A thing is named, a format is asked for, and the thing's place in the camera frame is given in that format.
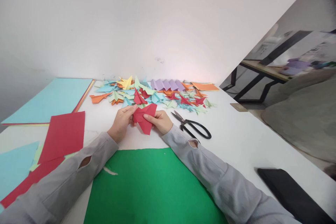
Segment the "black phone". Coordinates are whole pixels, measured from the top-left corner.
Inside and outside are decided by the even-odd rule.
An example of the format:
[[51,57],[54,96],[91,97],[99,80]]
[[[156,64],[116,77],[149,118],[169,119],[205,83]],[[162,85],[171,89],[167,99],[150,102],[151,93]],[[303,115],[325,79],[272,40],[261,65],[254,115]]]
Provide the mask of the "black phone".
[[335,224],[286,171],[258,168],[257,172],[280,204],[302,224]]

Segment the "green felt sheet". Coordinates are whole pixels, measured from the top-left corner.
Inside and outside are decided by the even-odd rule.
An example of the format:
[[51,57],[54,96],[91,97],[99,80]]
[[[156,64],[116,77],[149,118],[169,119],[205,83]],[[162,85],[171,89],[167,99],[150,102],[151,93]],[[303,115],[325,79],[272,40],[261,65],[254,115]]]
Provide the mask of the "green felt sheet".
[[84,224],[227,223],[170,148],[119,150],[94,179]]

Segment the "white table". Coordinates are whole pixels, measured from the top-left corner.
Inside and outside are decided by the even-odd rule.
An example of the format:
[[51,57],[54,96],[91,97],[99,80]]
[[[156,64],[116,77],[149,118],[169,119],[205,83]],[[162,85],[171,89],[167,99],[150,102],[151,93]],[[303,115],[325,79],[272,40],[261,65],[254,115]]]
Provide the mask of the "white table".
[[[102,131],[110,128],[116,112],[121,105],[102,100],[92,104],[89,95],[97,95],[93,87],[79,111],[85,111],[84,146],[88,145]],[[216,108],[209,108],[206,114],[197,115],[188,110],[177,108],[185,118],[203,124],[212,135],[210,140],[200,137],[201,144],[215,153],[223,161],[238,169],[256,187],[267,195],[272,195],[264,182],[257,175],[255,168],[281,168],[336,220],[336,182],[297,152],[290,144],[260,122],[249,112],[238,112],[230,103],[235,101],[224,91],[203,91],[208,94]],[[165,105],[158,105],[158,110]],[[174,124],[179,125],[171,115],[173,109],[166,109]],[[44,141],[47,126],[10,126],[0,134],[0,150],[8,151],[19,146]],[[144,149],[168,147],[159,134],[152,130],[151,135],[144,135],[139,128],[129,127],[120,149]],[[78,199],[63,223],[82,224],[91,192],[91,185]]]

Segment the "scissors blade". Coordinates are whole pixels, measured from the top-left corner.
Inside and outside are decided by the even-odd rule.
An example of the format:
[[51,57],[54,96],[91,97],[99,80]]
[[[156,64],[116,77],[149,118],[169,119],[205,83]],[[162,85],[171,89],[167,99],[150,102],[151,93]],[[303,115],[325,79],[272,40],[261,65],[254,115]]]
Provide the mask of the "scissors blade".
[[177,120],[179,120],[180,122],[182,122],[182,117],[174,110],[174,112],[176,113],[176,114],[174,114],[173,112],[171,112],[172,114],[173,114],[173,116],[177,119]]

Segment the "black table leg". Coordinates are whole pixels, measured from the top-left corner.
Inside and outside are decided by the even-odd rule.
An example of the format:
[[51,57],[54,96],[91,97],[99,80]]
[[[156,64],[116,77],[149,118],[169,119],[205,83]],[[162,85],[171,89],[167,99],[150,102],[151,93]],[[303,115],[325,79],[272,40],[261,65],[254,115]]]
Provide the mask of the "black table leg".
[[239,100],[236,100],[236,101],[239,102],[239,103],[263,103],[265,101],[265,98],[266,98],[271,86],[273,86],[277,83],[279,83],[279,82],[274,80],[274,81],[266,84],[265,87],[264,87],[264,90],[262,91],[260,99],[239,99]]
[[243,88],[235,97],[234,99],[239,102],[239,99],[246,94],[251,88],[253,88],[261,79],[264,78],[264,75],[259,74],[257,77],[255,77],[249,84],[247,84],[246,87]]
[[237,68],[235,68],[231,73],[231,84],[227,85],[226,87],[222,88],[223,91],[226,91],[230,88],[233,88],[236,85],[236,78],[237,78]]

